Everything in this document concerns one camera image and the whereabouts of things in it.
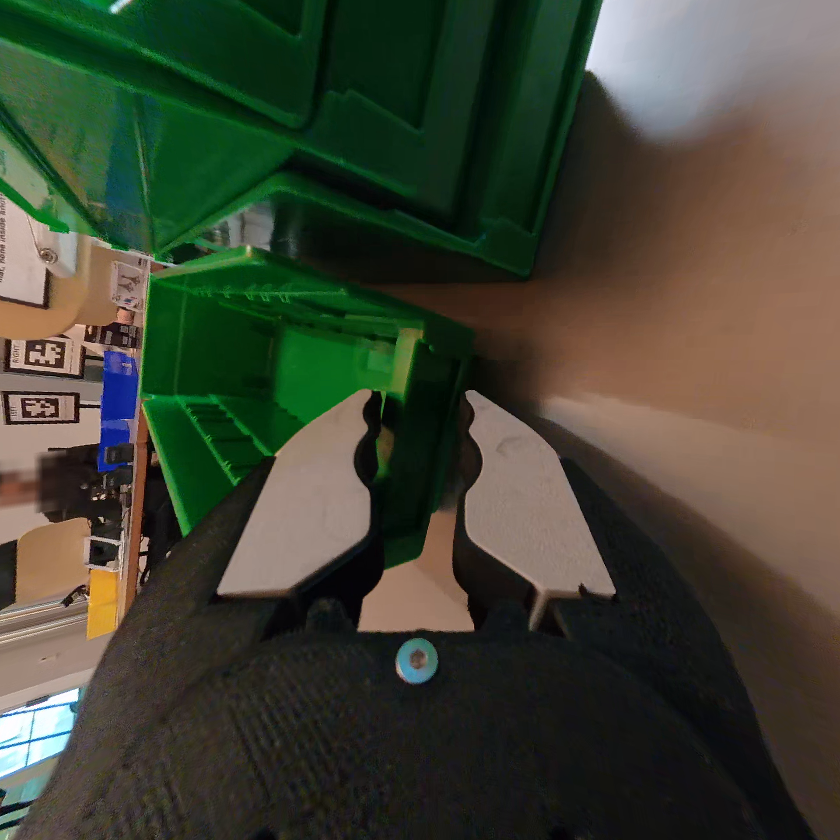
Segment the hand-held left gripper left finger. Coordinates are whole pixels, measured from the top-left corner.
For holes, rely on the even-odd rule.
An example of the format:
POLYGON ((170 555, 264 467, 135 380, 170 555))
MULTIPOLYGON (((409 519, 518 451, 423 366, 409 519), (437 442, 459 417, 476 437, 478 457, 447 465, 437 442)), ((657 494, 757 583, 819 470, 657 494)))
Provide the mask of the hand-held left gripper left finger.
POLYGON ((217 595, 283 596, 321 579, 371 535, 381 394, 363 388, 310 421, 277 452, 217 595))

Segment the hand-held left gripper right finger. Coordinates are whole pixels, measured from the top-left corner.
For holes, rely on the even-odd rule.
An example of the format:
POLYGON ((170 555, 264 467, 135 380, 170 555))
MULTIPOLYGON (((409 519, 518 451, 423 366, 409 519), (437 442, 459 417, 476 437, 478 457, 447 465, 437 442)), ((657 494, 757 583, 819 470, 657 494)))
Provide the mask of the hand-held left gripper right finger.
POLYGON ((616 585, 554 448, 478 391, 459 411, 452 565, 474 629, 505 605, 532 631, 557 602, 614 605, 616 585))

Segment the brown wooden table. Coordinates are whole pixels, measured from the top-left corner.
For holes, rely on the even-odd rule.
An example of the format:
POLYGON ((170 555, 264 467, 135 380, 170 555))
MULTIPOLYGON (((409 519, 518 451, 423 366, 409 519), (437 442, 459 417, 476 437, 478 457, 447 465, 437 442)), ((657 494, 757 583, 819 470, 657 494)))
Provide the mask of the brown wooden table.
MULTIPOLYGON (((96 248, 93 251, 92 264, 94 269, 98 270, 100 278, 106 281, 106 291, 110 291, 111 263, 114 260, 122 260, 134 264, 137 264, 141 260, 148 260, 150 267, 152 265, 151 258, 144 255, 135 254, 130 251, 107 251, 102 247, 96 248)), ((128 312, 132 312, 134 315, 131 324, 143 329, 144 312, 128 312)), ((140 341, 140 346, 134 350, 117 350, 104 346, 103 353, 107 350, 116 350, 132 355, 137 360, 140 372, 141 344, 142 340, 140 341)), ((116 488, 118 490, 121 505, 121 519, 119 520, 119 537, 101 539, 100 544, 105 548, 111 547, 115 549, 116 553, 104 566, 92 565, 90 567, 90 569, 102 568, 119 573, 118 624, 125 617, 140 588, 141 562, 146 556, 146 552, 143 551, 144 501, 147 495, 146 483, 150 471, 151 451, 150 433, 140 399, 140 391, 138 393, 136 416, 131 420, 131 424, 133 427, 132 441, 134 447, 134 460, 132 464, 104 473, 105 484, 110 488, 116 488)))

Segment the blue plastic bin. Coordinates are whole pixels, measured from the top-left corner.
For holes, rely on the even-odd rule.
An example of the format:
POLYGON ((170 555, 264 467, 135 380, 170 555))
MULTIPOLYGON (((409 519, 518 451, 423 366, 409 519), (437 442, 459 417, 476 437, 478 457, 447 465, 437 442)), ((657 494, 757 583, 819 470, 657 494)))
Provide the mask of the blue plastic bin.
POLYGON ((102 419, 97 468, 101 474, 132 464, 134 447, 133 427, 126 419, 102 419))
POLYGON ((137 413, 140 373, 137 360, 127 353, 103 354, 100 413, 103 422, 131 421, 137 413))

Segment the yellow plastic bin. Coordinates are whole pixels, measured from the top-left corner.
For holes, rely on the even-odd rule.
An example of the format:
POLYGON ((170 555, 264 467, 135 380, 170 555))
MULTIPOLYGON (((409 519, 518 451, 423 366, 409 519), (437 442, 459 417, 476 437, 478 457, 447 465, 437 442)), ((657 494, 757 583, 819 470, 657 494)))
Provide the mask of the yellow plastic bin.
POLYGON ((90 569, 88 580, 88 641, 111 634, 118 625, 120 576, 117 571, 90 569))

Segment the black printed card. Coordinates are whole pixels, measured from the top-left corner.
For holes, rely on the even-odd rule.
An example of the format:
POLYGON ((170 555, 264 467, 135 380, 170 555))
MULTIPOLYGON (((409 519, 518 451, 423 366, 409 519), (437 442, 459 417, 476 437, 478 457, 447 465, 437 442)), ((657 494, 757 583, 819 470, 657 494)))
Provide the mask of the black printed card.
POLYGON ((134 350, 140 346, 142 328, 133 324, 112 322, 85 326, 85 341, 117 350, 134 350))

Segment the black and white marker poster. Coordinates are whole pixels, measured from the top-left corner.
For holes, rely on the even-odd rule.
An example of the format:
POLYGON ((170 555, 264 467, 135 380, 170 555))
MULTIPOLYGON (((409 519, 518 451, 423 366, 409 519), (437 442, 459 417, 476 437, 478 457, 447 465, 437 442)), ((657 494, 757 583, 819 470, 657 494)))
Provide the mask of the black and white marker poster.
POLYGON ((77 392, 2 392, 6 425, 70 425, 80 422, 77 392))
POLYGON ((37 375, 81 380, 86 349, 65 335, 46 339, 6 339, 2 370, 15 375, 37 375))

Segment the clear acrylic sign holder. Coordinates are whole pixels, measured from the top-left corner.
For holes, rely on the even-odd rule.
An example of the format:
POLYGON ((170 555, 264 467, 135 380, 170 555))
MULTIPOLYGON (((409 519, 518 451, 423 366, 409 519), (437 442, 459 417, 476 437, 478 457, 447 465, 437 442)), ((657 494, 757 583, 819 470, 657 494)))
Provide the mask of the clear acrylic sign holder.
POLYGON ((111 300, 120 309, 142 312, 145 309, 151 264, 141 260, 137 264, 122 260, 111 263, 111 300))

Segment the clear page holder bar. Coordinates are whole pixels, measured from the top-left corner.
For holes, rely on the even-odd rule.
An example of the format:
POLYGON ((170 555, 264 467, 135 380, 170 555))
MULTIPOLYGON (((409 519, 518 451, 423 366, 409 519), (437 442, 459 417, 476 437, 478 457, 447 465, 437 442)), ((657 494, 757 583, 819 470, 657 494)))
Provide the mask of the clear page holder bar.
POLYGON ((78 234, 59 233, 39 222, 32 223, 38 258, 55 277, 70 278, 77 273, 78 234))

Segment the white instruction sheet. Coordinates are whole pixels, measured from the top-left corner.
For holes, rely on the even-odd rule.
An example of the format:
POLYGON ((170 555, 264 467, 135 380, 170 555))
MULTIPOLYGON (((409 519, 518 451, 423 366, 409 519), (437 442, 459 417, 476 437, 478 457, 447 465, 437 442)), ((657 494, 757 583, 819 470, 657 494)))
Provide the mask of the white instruction sheet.
POLYGON ((1 301, 47 309, 49 273, 39 233, 38 223, 1 195, 1 301))

